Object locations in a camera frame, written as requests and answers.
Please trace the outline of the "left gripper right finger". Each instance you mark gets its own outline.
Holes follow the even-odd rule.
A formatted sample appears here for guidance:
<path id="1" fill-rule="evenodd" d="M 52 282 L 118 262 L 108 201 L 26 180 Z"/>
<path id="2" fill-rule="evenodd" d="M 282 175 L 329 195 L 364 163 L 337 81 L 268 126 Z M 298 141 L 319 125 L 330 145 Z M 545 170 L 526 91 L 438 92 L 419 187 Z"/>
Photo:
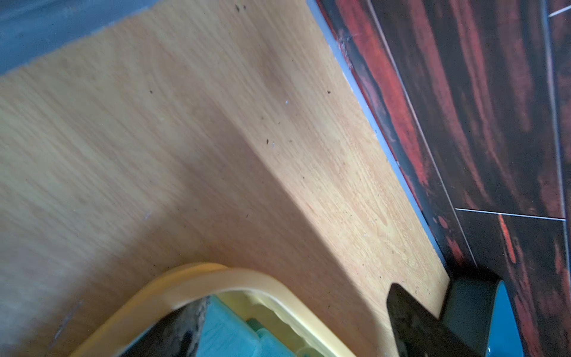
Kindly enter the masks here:
<path id="1" fill-rule="evenodd" d="M 476 355 L 401 285 L 391 284 L 386 305 L 400 356 Z"/>

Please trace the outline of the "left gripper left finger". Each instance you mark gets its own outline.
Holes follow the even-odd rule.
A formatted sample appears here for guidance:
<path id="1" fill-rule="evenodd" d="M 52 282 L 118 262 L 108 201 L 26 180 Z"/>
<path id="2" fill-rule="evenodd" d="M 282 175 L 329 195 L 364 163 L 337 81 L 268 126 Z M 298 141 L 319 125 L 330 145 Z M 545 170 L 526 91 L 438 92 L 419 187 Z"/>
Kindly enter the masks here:
<path id="1" fill-rule="evenodd" d="M 171 312 L 121 356 L 196 356 L 209 303 L 204 297 Z"/>

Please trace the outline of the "green pencil case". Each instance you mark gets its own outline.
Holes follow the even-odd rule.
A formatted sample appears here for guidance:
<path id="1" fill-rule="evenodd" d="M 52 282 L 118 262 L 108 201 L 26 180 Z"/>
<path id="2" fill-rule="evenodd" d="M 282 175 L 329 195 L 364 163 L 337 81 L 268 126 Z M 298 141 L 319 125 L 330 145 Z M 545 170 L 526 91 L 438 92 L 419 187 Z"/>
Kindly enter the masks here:
<path id="1" fill-rule="evenodd" d="M 290 351 L 279 339 L 277 339 L 266 327 L 264 327 L 257 319 L 251 318 L 247 321 L 248 326 L 257 335 L 257 347 L 254 356 L 259 357 L 294 357 L 295 354 Z"/>
<path id="2" fill-rule="evenodd" d="M 209 299 L 196 356 L 257 356 L 257 334 L 218 297 Z"/>

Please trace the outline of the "yellow plastic tray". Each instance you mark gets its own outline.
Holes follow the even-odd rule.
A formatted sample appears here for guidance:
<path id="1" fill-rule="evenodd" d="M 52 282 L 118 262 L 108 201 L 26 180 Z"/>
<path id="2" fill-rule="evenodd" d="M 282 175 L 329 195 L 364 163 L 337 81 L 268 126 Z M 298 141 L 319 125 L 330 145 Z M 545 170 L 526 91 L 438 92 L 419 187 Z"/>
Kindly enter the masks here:
<path id="1" fill-rule="evenodd" d="M 246 292 L 261 298 L 309 346 L 323 356 L 353 352 L 287 286 L 252 269 L 191 263 L 171 269 L 135 293 L 73 352 L 73 356 L 118 356 L 169 313 L 209 295 Z"/>

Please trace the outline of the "teal plastic tray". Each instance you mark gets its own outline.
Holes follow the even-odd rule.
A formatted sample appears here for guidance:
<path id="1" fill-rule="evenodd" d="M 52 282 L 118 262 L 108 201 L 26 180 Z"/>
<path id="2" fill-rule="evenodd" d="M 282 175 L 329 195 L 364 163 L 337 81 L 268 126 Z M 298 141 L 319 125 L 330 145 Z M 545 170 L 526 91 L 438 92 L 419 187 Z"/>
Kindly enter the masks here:
<path id="1" fill-rule="evenodd" d="M 451 283 L 440 316 L 476 356 L 523 356 L 523 343 L 503 281 Z"/>

